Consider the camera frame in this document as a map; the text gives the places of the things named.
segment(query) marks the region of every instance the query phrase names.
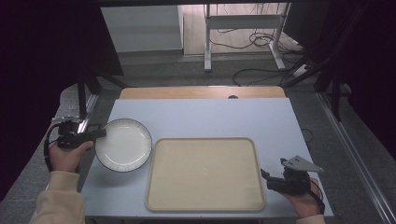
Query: round plate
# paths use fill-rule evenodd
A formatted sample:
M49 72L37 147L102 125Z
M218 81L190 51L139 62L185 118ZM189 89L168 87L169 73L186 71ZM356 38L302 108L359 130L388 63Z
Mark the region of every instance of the round plate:
M149 158L151 135L134 119L115 119L106 126L106 137L98 138L96 156L108 169L129 172L139 168Z

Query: person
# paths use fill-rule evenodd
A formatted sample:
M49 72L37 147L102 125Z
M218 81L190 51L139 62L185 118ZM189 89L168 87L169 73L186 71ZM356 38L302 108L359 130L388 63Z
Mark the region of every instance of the person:
M74 150L64 151L53 144L49 148L53 171L46 190L40 192L36 202L34 224L85 223L84 198L77 192L79 175L75 173L82 154L93 146L85 142ZM319 189L311 183L311 189L319 195ZM282 194L292 204L297 216L297 224L322 224L324 216L320 214L317 202L308 194L291 196Z

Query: hand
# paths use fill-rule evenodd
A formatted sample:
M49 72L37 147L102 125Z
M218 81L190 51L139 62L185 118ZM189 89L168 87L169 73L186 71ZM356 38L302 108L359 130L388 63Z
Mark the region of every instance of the hand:
M50 163L53 171L74 173L81 159L82 153L93 146L93 141L85 142L73 150L62 150L55 143L49 148Z
M311 181L318 184L318 180L315 178L311 178ZM315 184L311 183L311 190L319 196L319 189ZM317 201L315 201L315 199L309 194L306 193L303 196L291 196L284 193L281 194L291 202L294 207L294 211L297 213L299 218L320 215L320 208Z

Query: forearm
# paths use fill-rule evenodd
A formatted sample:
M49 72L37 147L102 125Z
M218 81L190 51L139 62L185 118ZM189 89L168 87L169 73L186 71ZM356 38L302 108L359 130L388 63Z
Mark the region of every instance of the forearm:
M79 175L51 172L47 190L37 198L33 223L84 223L84 198L77 192Z
M325 224L323 215L316 215L312 217L300 218L296 224Z

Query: white wall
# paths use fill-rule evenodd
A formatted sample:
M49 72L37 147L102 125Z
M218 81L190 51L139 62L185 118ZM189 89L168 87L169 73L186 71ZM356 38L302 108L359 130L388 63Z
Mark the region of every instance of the white wall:
M181 7L101 9L116 52L182 49Z

